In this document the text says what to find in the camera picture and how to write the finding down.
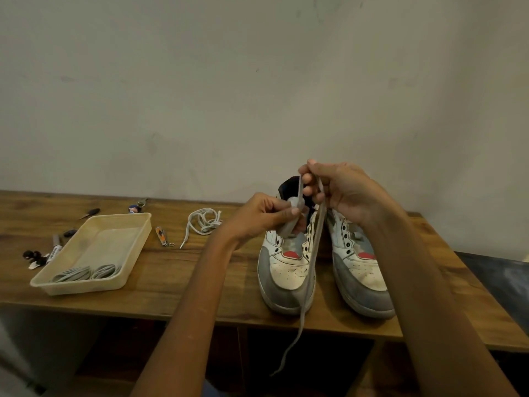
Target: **forearm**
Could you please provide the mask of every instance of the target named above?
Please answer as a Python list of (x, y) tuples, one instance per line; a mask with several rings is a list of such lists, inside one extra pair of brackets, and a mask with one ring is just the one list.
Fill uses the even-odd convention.
[(405, 212), (395, 208), (365, 230), (423, 393), (517, 395), (456, 305)]
[(235, 243), (213, 233), (182, 300), (131, 396), (198, 396), (224, 277)]

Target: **keychain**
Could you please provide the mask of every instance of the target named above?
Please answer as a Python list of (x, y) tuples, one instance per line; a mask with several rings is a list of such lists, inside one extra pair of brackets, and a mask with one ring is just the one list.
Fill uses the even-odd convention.
[(175, 246), (172, 242), (167, 242), (167, 238), (165, 236), (165, 231), (162, 227), (156, 227), (155, 228), (156, 235), (158, 236), (158, 239), (162, 243), (162, 246)]

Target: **hand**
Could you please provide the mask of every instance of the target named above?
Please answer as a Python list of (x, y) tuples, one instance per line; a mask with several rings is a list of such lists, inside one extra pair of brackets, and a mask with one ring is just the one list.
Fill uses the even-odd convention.
[[(349, 163), (322, 164), (309, 159), (306, 165), (299, 168), (299, 173), (306, 184), (304, 195), (312, 195), (315, 203), (326, 200), (328, 207), (362, 228), (380, 219), (387, 209), (401, 210), (388, 193), (359, 166)], [(314, 174), (322, 180), (323, 193), (318, 190)]]
[(248, 240), (257, 237), (268, 230), (274, 230), (295, 218), (298, 219), (294, 233), (305, 231), (307, 219), (305, 207), (301, 212), (297, 207), (292, 207), (290, 202), (268, 196), (261, 192), (253, 195), (248, 202), (240, 207), (228, 220), (215, 230), (221, 232), (236, 242), (236, 249), (243, 246)]

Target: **marker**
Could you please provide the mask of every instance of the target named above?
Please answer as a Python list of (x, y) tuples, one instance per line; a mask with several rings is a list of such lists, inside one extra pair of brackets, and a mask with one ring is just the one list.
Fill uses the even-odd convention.
[(61, 245), (61, 239), (59, 238), (58, 234), (55, 234), (53, 236), (53, 249), (50, 252), (50, 255), (48, 257), (48, 261), (46, 262), (46, 264), (49, 264), (49, 262), (54, 260), (55, 257), (57, 256), (57, 253), (59, 253), (62, 248), (63, 246)]

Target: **shoe sole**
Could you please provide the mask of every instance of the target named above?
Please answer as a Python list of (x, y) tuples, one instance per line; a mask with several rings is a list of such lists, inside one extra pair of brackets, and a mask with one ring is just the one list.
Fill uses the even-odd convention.
[[(274, 312), (277, 312), (277, 313), (281, 313), (283, 315), (292, 315), (292, 316), (299, 316), (299, 314), (301, 313), (301, 307), (299, 308), (287, 308), (287, 307), (282, 307), (281, 305), (278, 305), (274, 302), (272, 302), (269, 298), (268, 298), (268, 295), (265, 294), (264, 292), (264, 289), (263, 289), (263, 286), (261, 285), (261, 280), (259, 279), (259, 276), (257, 277), (257, 281), (259, 282), (259, 290), (261, 291), (261, 297), (263, 298), (265, 304), (267, 304), (267, 306), (272, 309)], [(314, 291), (316, 289), (316, 281), (314, 281), (314, 288), (312, 290), (312, 294), (308, 300), (308, 305), (305, 309), (305, 312), (307, 312), (311, 306), (312, 306), (312, 302), (314, 301)]]
[(334, 257), (333, 257), (332, 270), (334, 273), (334, 281), (336, 282), (336, 285), (338, 286), (338, 291), (340, 291), (340, 294), (343, 300), (356, 313), (359, 313), (363, 316), (367, 316), (368, 318), (375, 318), (375, 319), (391, 319), (393, 316), (395, 316), (394, 309), (391, 309), (389, 311), (376, 311), (374, 309), (360, 305), (353, 298), (351, 298), (351, 296), (347, 293), (346, 288), (343, 286), (342, 282), (340, 281), (340, 278), (338, 277), (338, 273), (336, 272), (336, 266), (334, 266)]

